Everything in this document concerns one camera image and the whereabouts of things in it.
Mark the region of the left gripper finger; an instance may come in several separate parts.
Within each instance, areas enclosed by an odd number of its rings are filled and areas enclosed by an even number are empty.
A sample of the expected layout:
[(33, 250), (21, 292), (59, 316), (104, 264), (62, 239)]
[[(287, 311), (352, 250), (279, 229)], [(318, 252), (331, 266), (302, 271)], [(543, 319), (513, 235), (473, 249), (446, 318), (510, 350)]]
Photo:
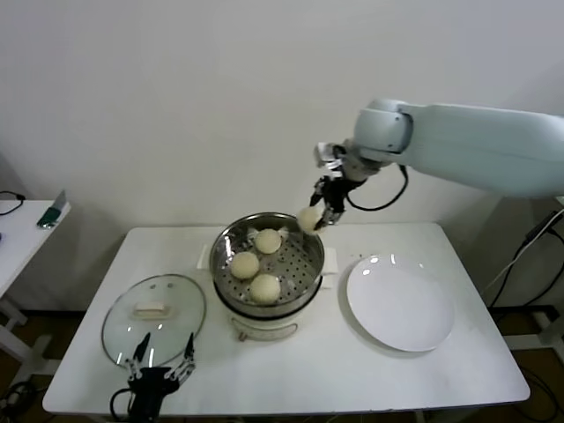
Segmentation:
[(136, 346), (133, 356), (125, 360), (125, 366), (129, 370), (129, 380), (142, 377), (141, 364), (150, 341), (150, 333), (147, 332), (141, 342)]
[(184, 348), (180, 364), (165, 374), (165, 378), (173, 382), (185, 382), (196, 368), (194, 358), (194, 333), (191, 333)]

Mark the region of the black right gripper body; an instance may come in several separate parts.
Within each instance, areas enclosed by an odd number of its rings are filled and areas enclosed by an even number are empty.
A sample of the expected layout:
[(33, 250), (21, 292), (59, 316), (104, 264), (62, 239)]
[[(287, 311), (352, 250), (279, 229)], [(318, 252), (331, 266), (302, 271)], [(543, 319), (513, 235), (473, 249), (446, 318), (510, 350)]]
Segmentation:
[(345, 199), (347, 194), (353, 189), (353, 182), (345, 178), (322, 177), (323, 203), (325, 208), (331, 208), (334, 212), (345, 210)]

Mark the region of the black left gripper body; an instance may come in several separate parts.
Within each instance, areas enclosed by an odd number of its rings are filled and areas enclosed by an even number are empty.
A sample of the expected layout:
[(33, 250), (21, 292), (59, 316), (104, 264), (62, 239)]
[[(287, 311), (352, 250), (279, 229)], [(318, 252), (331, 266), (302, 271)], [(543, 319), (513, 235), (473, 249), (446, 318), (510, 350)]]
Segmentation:
[(167, 376), (170, 367), (144, 367), (140, 376), (128, 380), (133, 394), (133, 403), (128, 411), (129, 421), (137, 423), (156, 422), (164, 398), (179, 389), (177, 378)]

